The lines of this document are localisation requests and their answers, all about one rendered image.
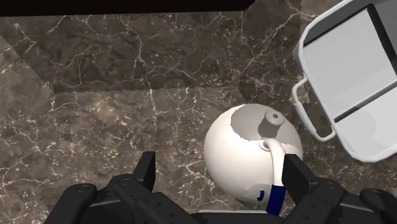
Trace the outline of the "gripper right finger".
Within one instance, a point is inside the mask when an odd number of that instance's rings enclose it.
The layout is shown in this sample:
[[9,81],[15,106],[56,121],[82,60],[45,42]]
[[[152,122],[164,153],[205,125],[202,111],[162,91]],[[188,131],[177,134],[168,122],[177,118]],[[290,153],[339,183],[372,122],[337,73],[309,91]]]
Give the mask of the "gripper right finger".
[[282,224],[397,224],[394,195],[374,188],[349,193],[317,177],[295,154],[284,157],[282,183],[295,203]]

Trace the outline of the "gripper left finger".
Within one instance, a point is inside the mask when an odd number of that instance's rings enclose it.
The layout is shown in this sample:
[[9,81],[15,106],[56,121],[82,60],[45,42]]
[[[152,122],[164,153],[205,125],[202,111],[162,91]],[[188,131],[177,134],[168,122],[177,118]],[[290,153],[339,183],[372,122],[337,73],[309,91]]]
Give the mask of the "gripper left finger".
[[[155,152],[145,151],[132,174],[112,178],[111,191],[133,215],[135,224],[199,224],[184,209],[161,192],[153,193],[156,176]],[[93,184],[68,187],[44,224],[79,224],[97,197]]]

